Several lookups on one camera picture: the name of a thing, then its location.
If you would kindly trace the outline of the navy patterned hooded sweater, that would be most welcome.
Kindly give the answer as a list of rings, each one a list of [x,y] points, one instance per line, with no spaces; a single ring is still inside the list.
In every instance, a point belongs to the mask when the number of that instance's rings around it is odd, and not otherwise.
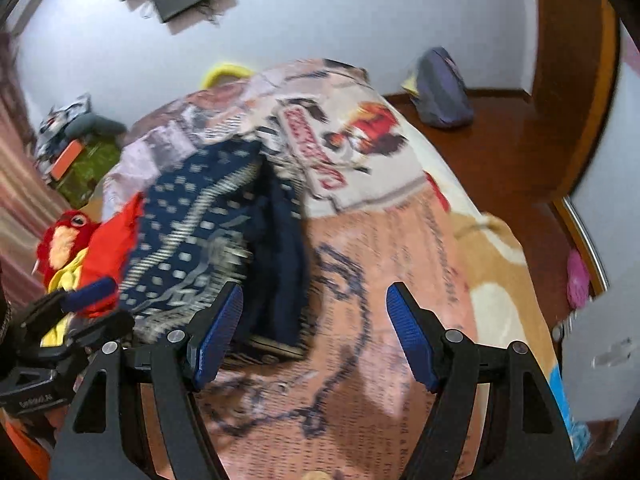
[[[137,341],[186,327],[233,282],[243,310],[232,358],[306,356],[310,270],[299,200],[262,142],[234,136],[163,172],[144,193],[137,234],[118,298]]]

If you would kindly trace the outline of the red garment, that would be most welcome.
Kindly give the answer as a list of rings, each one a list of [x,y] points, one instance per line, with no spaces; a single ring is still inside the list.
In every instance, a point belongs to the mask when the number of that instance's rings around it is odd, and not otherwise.
[[[118,214],[93,233],[81,265],[80,288],[101,278],[112,278],[117,284],[122,281],[130,252],[137,243],[143,199],[142,192],[134,194]]]

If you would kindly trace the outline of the red parrot plush toy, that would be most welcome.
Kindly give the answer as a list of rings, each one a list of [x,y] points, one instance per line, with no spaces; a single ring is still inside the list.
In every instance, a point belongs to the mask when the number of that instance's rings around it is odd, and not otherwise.
[[[88,247],[100,225],[80,210],[68,210],[46,229],[36,249],[35,265],[44,287],[49,286],[54,274],[70,263],[78,252]]]

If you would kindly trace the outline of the striped brown curtain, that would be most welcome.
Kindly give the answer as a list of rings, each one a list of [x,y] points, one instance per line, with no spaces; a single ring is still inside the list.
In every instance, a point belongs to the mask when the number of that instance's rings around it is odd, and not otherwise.
[[[1,31],[1,284],[6,298],[24,306],[44,288],[32,272],[44,231],[67,208],[41,180],[28,149],[34,130],[17,79],[12,36]]]

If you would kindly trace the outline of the printed newspaper pattern bedspread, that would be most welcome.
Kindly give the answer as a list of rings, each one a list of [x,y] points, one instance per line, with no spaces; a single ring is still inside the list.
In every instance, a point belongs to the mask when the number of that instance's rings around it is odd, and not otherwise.
[[[104,178],[103,222],[163,172],[234,136],[262,142],[293,183],[310,278],[306,356],[231,356],[198,399],[232,478],[399,474],[433,397],[413,379],[386,313],[386,288],[396,281],[481,344],[525,341],[570,414],[520,242],[475,207],[360,68],[297,61],[147,114]]]

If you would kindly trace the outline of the orange shoe box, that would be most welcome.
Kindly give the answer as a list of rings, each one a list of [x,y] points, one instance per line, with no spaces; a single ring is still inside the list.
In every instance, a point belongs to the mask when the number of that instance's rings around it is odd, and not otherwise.
[[[66,149],[62,151],[61,155],[55,159],[50,171],[51,179],[55,181],[61,180],[83,150],[84,146],[80,141],[73,140],[70,142],[70,144],[66,146]]]

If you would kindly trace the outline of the pink slipper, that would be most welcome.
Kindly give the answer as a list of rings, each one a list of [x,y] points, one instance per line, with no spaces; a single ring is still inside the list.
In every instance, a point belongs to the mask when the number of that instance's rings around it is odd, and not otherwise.
[[[590,274],[580,253],[572,249],[566,263],[566,296],[574,310],[585,307],[590,295]]]

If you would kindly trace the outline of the grey green pillow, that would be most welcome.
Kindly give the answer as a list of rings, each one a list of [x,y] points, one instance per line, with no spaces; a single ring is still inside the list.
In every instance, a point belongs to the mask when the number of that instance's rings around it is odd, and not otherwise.
[[[121,122],[105,118],[103,116],[86,113],[71,120],[64,128],[64,136],[70,140],[84,138],[85,136],[119,136],[126,131],[126,126]]]

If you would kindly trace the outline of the grey blue backpack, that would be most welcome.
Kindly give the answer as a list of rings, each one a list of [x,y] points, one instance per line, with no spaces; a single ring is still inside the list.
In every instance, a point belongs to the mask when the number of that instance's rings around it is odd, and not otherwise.
[[[416,66],[413,100],[424,124],[437,129],[455,129],[472,124],[472,109],[457,65],[443,47],[431,48]]]

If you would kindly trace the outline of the yellow headboard cushion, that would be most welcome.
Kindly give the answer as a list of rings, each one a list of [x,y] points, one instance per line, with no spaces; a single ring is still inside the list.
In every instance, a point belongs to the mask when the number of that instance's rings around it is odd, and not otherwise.
[[[203,90],[214,88],[220,84],[247,79],[253,75],[254,72],[247,67],[232,63],[220,63],[207,71],[201,82],[201,88]]]

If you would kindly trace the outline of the wooden wardrobe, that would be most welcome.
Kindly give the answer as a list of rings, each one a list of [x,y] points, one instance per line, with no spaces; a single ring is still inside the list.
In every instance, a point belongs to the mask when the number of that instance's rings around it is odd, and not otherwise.
[[[620,62],[620,20],[608,0],[537,0],[533,102],[549,126],[550,200],[572,194],[597,151]]]

